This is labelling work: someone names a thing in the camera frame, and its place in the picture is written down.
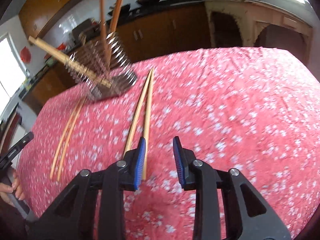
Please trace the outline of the person's left hand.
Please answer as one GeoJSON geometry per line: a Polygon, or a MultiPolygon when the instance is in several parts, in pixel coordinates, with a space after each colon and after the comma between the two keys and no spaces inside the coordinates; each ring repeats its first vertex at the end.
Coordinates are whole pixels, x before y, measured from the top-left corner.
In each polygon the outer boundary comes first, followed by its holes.
{"type": "Polygon", "coordinates": [[[19,200],[25,199],[25,194],[23,192],[23,187],[20,182],[20,179],[17,175],[16,170],[12,171],[13,182],[11,186],[1,183],[1,198],[8,204],[12,204],[11,200],[9,199],[7,193],[15,192],[15,197],[19,200]]]}

